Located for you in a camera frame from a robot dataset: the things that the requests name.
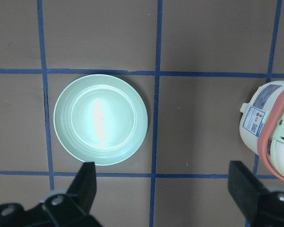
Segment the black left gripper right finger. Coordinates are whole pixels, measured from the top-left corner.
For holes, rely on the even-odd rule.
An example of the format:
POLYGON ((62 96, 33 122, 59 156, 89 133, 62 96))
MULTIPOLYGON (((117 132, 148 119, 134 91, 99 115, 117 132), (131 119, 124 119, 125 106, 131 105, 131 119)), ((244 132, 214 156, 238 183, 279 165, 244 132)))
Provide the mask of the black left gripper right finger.
POLYGON ((251 227, 284 227, 284 191, 267 189, 241 161, 230 161, 228 175, 228 191, 251 227))

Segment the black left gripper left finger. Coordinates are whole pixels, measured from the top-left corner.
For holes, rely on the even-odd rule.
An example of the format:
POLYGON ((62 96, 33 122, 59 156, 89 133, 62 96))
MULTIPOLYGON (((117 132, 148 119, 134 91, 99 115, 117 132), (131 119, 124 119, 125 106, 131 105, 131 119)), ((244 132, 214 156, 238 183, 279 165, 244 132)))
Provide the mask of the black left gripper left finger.
POLYGON ((100 227, 90 215, 96 192, 95 163, 83 163, 65 192, 50 194, 29 210, 0 204, 0 227, 100 227))

